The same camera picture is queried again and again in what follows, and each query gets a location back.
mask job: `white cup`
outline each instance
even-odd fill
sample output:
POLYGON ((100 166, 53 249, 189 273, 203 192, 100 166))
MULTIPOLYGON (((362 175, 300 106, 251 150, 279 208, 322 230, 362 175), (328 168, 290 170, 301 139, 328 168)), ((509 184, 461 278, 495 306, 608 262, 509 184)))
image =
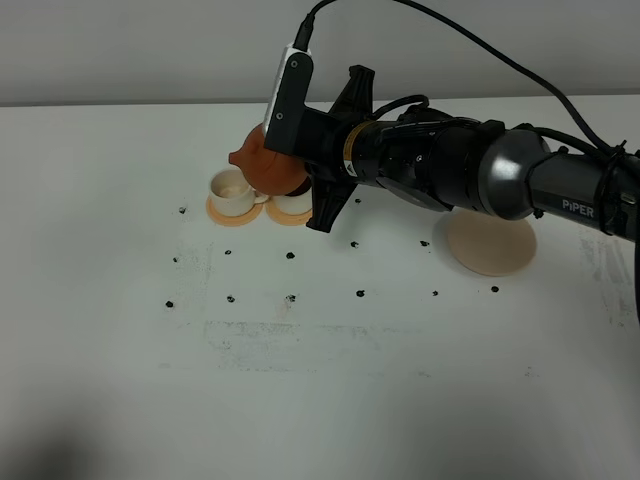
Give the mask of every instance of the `white cup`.
POLYGON ((302 215, 311 210, 313 206, 311 189, 297 197, 287 197, 286 195, 273 197, 273 201, 278 210, 287 215, 302 215))
POLYGON ((226 217, 239 217, 256 203, 269 200, 268 195, 256 192, 235 168, 216 173, 209 182, 209 198, 216 210, 226 217))

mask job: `wooden coaster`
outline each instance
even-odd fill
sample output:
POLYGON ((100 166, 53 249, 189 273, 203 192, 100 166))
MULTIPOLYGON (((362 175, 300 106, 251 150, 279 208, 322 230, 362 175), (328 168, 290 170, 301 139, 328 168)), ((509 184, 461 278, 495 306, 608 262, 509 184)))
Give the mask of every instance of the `wooden coaster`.
POLYGON ((287 215, 283 213, 273 200, 269 200, 267 202, 267 214, 276 223, 280 225, 284 225, 286 227, 296 227, 298 225, 305 225, 311 216, 313 215, 313 211, 309 210, 306 213, 302 213, 300 215, 287 215))
POLYGON ((225 227, 241 227, 242 225, 246 225, 252 220, 258 218, 260 212, 262 212, 262 204, 257 203, 244 215, 240 215, 239 217, 227 217, 226 215, 222 215, 218 212, 216 207, 213 206, 211 199, 207 197, 207 214, 209 215, 209 218, 218 225, 224 225, 225 227))
POLYGON ((447 225, 453 256, 469 270, 489 277, 514 274, 536 254, 536 236, 526 220, 509 221, 463 210, 447 225))

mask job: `black cable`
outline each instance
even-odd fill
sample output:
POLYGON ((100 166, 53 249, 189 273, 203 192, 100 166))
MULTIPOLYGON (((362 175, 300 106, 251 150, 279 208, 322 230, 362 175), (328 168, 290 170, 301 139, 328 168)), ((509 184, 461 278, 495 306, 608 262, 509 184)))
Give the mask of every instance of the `black cable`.
POLYGON ((427 105, 429 105, 429 98, 426 95, 409 95, 408 97, 399 98, 377 109, 375 112, 373 112, 371 118, 373 120, 378 120, 380 117, 386 115, 392 110, 395 110, 396 108, 404 107, 405 105, 418 102, 426 103, 427 105))
MULTIPOLYGON (((309 40, 311 39, 311 34, 313 33, 313 22, 315 20, 315 15, 318 13, 318 11, 321 8, 335 1, 336 0, 323 0, 311 9, 311 12, 309 12, 309 15, 307 15, 305 20, 300 25, 300 29, 298 30, 298 35, 296 36, 296 40, 294 42, 295 48, 298 48, 299 50, 303 50, 303 51, 308 50, 309 40)), ((533 73, 531 70, 523 67, 519 63, 516 63, 514 60, 510 59, 508 56, 506 56, 499 50, 495 49, 494 47, 489 45, 487 42, 485 42, 481 38, 471 33, 466 28, 462 27, 461 25, 458 25, 453 20, 448 19, 444 15, 434 10, 431 10, 430 8, 425 7, 424 5, 414 2, 412 0, 392 0, 392 1, 396 3, 401 3, 403 5, 406 5, 407 7, 414 8, 422 13, 429 15, 432 18, 435 18, 436 20, 444 23, 445 25, 453 28, 456 32, 464 35, 473 43, 482 47, 491 55, 501 60, 502 62, 506 63, 508 66, 510 66, 517 72, 520 72, 525 77, 533 80, 538 85, 544 87, 547 91, 553 94, 560 101, 560 103, 562 103, 562 105, 567 110, 567 112, 569 112, 569 115, 571 115, 571 118, 573 118, 573 121, 576 122, 576 125, 578 125, 582 133, 589 139, 591 143, 593 143, 600 151, 606 154, 610 155, 613 152, 613 148, 610 145, 608 145, 604 140, 602 140, 598 135, 596 135, 596 133, 587 124, 585 119, 582 118, 582 116, 580 115, 576 107, 573 106, 573 104, 569 101, 569 99, 565 96, 565 94, 562 93, 560 89, 558 89, 556 86, 546 81, 544 78, 540 77, 539 75, 533 73)))
POLYGON ((579 138, 576 138, 573 135, 569 135, 564 132, 559 132, 551 128, 534 127, 528 124, 518 125, 515 130, 530 130, 537 133, 541 137, 550 138, 551 140, 555 140, 569 147, 575 148, 576 150, 593 158, 603 167, 606 166, 607 162, 609 161, 609 157, 607 155, 602 153, 590 143, 587 143, 584 140, 580 140, 579 138))

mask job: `white table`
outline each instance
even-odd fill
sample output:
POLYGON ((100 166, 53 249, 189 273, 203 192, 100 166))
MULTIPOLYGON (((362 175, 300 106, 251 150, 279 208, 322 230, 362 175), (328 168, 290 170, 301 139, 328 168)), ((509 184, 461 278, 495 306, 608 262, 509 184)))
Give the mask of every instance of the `white table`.
MULTIPOLYGON (((640 146, 640 96, 575 102, 640 146)), ((551 98, 433 105, 577 133, 551 98)), ((640 478, 631 244, 547 215, 484 278, 445 216, 366 187, 329 235, 214 225, 264 110, 0 109, 0 437, 80 418, 95 478, 640 478)))

